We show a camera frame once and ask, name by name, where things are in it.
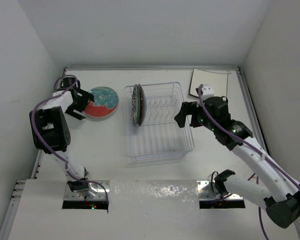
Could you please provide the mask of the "white round plate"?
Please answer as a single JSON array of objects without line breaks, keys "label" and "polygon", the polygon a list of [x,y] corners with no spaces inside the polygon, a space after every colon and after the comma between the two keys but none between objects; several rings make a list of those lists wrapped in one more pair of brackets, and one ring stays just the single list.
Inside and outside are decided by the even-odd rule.
[{"label": "white round plate", "polygon": [[93,94],[94,102],[89,103],[84,112],[113,112],[119,105],[117,92],[107,86],[91,88],[89,93]]}]

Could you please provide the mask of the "square grey plate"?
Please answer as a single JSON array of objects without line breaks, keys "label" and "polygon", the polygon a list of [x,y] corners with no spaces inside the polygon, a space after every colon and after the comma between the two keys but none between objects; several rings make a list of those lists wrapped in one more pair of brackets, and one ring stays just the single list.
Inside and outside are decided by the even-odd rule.
[{"label": "square grey plate", "polygon": [[227,73],[216,73],[195,68],[192,72],[188,95],[198,98],[196,89],[200,84],[203,84],[212,87],[216,96],[226,97],[228,94],[228,76]]}]

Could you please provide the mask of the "red floral round plate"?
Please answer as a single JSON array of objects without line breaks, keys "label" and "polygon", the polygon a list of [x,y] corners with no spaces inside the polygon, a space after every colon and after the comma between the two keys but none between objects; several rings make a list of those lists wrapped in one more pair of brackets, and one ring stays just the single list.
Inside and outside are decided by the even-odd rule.
[{"label": "red floral round plate", "polygon": [[95,112],[84,112],[85,115],[93,120],[105,120],[116,113],[116,110],[112,112],[108,111],[95,111]]}]

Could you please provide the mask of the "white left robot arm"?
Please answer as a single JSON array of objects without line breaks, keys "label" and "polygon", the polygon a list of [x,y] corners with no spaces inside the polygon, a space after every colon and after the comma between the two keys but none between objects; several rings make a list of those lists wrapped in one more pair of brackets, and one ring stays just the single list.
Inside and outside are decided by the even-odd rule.
[{"label": "white left robot arm", "polygon": [[29,113],[33,143],[38,150],[52,155],[66,176],[69,189],[80,195],[91,190],[88,171],[75,160],[70,151],[71,133],[65,114],[81,121],[81,113],[94,96],[81,89],[74,75],[56,80],[52,97],[37,103]]}]

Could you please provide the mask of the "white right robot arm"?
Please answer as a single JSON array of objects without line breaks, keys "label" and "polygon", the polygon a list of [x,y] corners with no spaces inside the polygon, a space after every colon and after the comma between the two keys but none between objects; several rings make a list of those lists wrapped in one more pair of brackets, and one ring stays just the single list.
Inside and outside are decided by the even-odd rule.
[{"label": "white right robot arm", "polygon": [[215,139],[242,159],[264,184],[249,182],[226,169],[214,178],[213,189],[217,195],[243,197],[265,210],[268,217],[283,229],[300,217],[300,183],[266,153],[244,123],[231,118],[224,97],[209,97],[201,103],[183,102],[174,117],[180,128],[185,126],[188,115],[191,116],[191,127],[205,127],[212,131]]}]

